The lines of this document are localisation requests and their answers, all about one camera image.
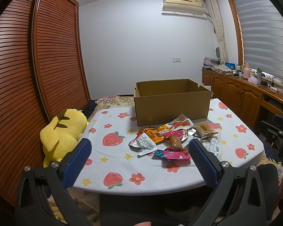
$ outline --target louvered wardrobe door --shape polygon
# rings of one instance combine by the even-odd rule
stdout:
[[[37,0],[33,22],[35,74],[48,116],[90,101],[74,0]]]
[[[23,167],[42,167],[46,115],[35,83],[31,23],[35,0],[13,0],[0,16],[0,195],[14,204]]]

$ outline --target cardboard box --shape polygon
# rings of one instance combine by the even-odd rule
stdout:
[[[137,82],[134,102],[138,126],[166,124],[180,114],[206,118],[211,91],[189,79]]]

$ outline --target zebra blind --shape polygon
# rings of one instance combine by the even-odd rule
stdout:
[[[283,78],[283,17],[270,0],[234,0],[244,62]]]

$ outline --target wooden desk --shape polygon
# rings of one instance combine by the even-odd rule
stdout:
[[[214,98],[219,98],[250,128],[266,115],[265,110],[283,116],[283,95],[267,86],[257,86],[247,79],[204,69],[202,83],[211,86]]]

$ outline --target pink thermos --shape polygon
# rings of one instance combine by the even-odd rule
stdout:
[[[243,78],[248,79],[251,77],[251,68],[249,63],[245,63],[245,68],[243,69]]]

